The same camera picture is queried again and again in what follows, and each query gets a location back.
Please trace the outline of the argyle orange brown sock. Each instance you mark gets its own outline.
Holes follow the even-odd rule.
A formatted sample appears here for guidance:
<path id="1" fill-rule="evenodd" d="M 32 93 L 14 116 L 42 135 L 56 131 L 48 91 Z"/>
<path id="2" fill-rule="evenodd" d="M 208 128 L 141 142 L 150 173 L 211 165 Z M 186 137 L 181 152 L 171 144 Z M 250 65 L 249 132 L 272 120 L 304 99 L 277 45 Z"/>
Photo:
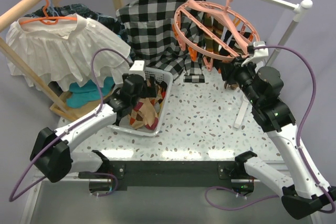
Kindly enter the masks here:
<path id="1" fill-rule="evenodd" d="M 149 98 L 140 99 L 129 114 L 129 124 L 136 130 L 141 127 L 154 130 L 158 122 L 158 114 Z"/>

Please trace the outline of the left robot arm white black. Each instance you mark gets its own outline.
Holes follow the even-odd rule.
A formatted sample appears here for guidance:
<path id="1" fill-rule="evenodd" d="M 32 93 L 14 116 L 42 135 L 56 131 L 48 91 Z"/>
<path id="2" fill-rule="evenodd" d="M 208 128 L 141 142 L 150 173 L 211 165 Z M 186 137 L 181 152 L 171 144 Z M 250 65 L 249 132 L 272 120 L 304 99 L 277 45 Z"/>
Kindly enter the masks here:
<path id="1" fill-rule="evenodd" d="M 80 119 L 51 130 L 46 127 L 38 135 L 30 161 L 52 183 L 69 173 L 91 172 L 97 178 L 108 174 L 108 159 L 98 151 L 76 153 L 75 149 L 102 128 L 118 124 L 141 98 L 156 95 L 155 78 L 124 74 L 123 85 Z"/>

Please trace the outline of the pink round clip hanger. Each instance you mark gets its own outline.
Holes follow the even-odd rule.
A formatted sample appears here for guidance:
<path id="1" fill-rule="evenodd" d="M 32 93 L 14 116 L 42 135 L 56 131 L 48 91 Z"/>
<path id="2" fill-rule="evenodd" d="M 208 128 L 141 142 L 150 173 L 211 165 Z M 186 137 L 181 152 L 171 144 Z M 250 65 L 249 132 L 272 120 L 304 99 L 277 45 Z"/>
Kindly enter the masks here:
<path id="1" fill-rule="evenodd" d="M 182 50 L 188 50 L 191 60 L 202 54 L 204 65 L 211 71 L 215 62 L 230 63 L 234 58 L 248 57 L 247 47 L 260 41 L 255 27 L 242 15 L 233 11 L 226 0 L 222 6 L 207 1 L 187 0 L 174 14 L 173 31 Z M 186 17 L 200 29 L 205 38 L 205 46 L 187 38 L 182 31 L 182 18 Z"/>

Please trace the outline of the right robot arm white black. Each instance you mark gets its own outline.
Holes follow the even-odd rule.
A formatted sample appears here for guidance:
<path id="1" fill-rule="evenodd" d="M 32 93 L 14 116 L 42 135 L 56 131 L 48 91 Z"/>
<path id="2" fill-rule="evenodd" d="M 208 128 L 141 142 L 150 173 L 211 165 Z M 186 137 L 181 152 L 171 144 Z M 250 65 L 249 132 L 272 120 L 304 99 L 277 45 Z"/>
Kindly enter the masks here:
<path id="1" fill-rule="evenodd" d="M 239 178 L 249 175 L 267 185 L 297 220 L 321 211 L 328 204 L 334 205 L 335 187 L 313 163 L 298 136 L 291 110 L 279 98 L 284 86 L 279 71 L 273 67 L 257 70 L 256 64 L 236 58 L 230 63 L 219 63 L 219 72 L 227 84 L 239 86 L 252 106 L 254 120 L 275 144 L 290 173 L 282 174 L 248 151 L 235 157 L 235 175 Z"/>

